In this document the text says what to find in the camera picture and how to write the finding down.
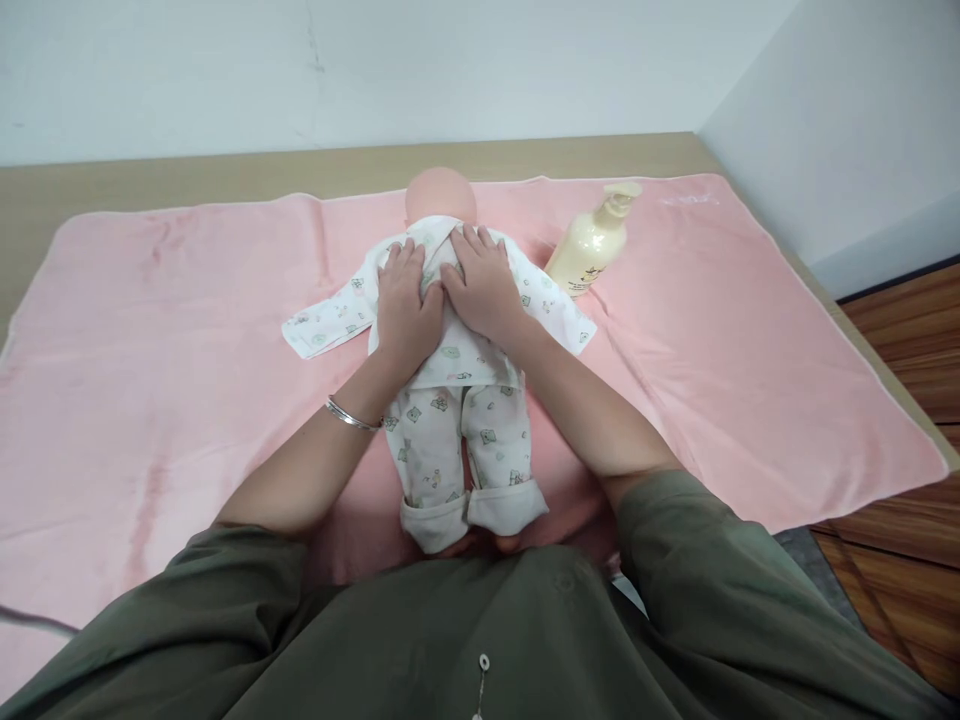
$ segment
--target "sleeve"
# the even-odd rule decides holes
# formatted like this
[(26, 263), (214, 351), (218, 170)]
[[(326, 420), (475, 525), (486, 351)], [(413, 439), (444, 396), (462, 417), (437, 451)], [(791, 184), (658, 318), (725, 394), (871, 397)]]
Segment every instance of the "sleeve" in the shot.
[(281, 327), (304, 360), (333, 350), (366, 330), (376, 318), (376, 279), (363, 268), (328, 300), (311, 305)]
[(596, 335), (596, 324), (549, 275), (527, 259), (513, 240), (502, 233), (493, 233), (492, 237), (506, 243), (510, 269), (527, 315), (543, 325), (569, 352), (579, 355)]
[(623, 499), (623, 572), (675, 647), (736, 668), (812, 707), (939, 716), (945, 700), (844, 620), (762, 526), (695, 477), (651, 476)]
[(222, 717), (278, 649), (306, 550), (255, 527), (196, 536), (111, 603), (2, 708), (0, 719)]

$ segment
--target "green sleeve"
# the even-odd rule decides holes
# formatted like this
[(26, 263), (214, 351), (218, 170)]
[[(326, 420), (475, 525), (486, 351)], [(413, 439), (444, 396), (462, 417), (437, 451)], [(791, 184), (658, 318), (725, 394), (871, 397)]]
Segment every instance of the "green sleeve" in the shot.
[(224, 715), (297, 610), (304, 556), (259, 528), (201, 533), (87, 625), (0, 720)]
[(834, 611), (762, 526), (689, 473), (634, 488), (618, 526), (623, 572), (673, 646), (833, 716), (944, 711), (944, 699)]

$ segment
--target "hand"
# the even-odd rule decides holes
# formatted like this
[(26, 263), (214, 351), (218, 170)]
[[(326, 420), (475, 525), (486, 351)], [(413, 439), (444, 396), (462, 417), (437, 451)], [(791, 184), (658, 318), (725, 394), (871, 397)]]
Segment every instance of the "hand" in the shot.
[(379, 271), (380, 301), (377, 309), (377, 348), (390, 357), (398, 372), (409, 379), (440, 342), (443, 326), (443, 288), (433, 283), (420, 301), (423, 280), (423, 246), (407, 238), (390, 248), (386, 265)]
[(462, 278), (450, 264), (440, 268), (450, 302), (467, 327), (506, 349), (529, 318), (520, 304), (506, 246), (494, 243), (485, 227), (478, 235), (469, 225), (462, 234), (451, 232), (450, 242), (463, 266)]

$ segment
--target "bottle label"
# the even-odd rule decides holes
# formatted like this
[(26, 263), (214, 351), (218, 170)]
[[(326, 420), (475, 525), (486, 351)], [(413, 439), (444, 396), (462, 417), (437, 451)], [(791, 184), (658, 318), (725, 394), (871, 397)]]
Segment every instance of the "bottle label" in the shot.
[(604, 270), (606, 267), (595, 268), (591, 265), (590, 269), (584, 270), (577, 280), (567, 280), (567, 294), (574, 297), (583, 295)]

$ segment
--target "forearm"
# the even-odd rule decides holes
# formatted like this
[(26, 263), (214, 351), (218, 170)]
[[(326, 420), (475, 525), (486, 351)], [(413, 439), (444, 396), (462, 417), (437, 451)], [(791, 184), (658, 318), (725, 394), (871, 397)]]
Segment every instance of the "forearm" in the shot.
[[(411, 374), (376, 351), (334, 398), (358, 420), (376, 425)], [(243, 481), (216, 522), (302, 535), (336, 502), (373, 435), (321, 407)]]
[(682, 468), (647, 419), (533, 318), (501, 346), (577, 457), (600, 479), (616, 510), (623, 495), (653, 470)]

